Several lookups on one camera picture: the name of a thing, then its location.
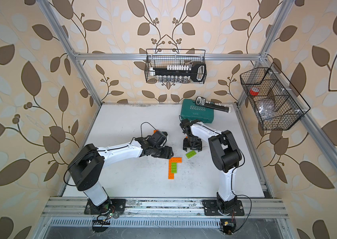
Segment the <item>green brick long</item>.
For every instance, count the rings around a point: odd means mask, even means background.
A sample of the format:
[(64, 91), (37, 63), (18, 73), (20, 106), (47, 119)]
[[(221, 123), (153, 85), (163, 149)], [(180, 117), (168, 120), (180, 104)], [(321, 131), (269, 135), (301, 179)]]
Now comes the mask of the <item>green brick long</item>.
[(177, 163), (176, 162), (172, 162), (170, 168), (171, 168), (170, 172), (172, 174), (176, 174), (177, 173)]

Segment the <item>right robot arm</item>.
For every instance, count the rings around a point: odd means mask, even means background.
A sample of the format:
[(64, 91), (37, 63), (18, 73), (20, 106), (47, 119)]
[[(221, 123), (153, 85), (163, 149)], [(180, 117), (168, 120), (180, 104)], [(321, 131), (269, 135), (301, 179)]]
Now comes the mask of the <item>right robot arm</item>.
[(202, 151), (202, 143), (207, 142), (211, 159), (220, 171), (217, 205), (219, 210), (226, 211), (237, 204), (238, 196), (233, 191), (233, 176), (240, 166), (243, 154), (229, 131), (219, 131), (206, 126), (199, 120), (182, 119), (180, 127), (186, 138), (183, 140), (183, 150)]

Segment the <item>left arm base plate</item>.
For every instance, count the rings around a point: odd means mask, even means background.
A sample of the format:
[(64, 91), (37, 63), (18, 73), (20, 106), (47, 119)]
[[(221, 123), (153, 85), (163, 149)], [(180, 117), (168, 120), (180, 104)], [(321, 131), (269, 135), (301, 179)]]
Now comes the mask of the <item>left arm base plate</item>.
[(96, 206), (91, 199), (88, 199), (84, 210), (85, 215), (104, 215), (106, 213), (116, 213), (122, 215), (126, 208), (126, 199), (110, 199), (108, 198), (104, 203)]

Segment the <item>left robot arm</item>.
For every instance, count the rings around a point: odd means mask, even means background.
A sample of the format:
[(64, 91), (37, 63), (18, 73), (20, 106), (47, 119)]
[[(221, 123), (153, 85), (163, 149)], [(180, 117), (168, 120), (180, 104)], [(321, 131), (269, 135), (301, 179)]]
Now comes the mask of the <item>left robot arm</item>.
[(165, 131), (155, 131), (146, 137), (134, 137), (125, 144), (96, 147), (87, 144), (69, 164), (67, 172), (74, 181), (73, 187), (84, 192), (93, 205), (101, 207), (110, 204), (111, 200), (98, 181), (102, 169), (126, 159), (151, 156), (171, 159), (174, 155), (166, 145), (168, 135)]

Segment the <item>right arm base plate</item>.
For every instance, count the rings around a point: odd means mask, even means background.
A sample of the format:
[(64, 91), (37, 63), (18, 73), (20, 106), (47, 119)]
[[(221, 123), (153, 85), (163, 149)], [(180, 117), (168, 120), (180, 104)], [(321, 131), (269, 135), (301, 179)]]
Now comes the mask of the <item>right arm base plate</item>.
[(245, 216), (241, 200), (231, 200), (223, 203), (221, 200), (202, 200), (205, 216)]

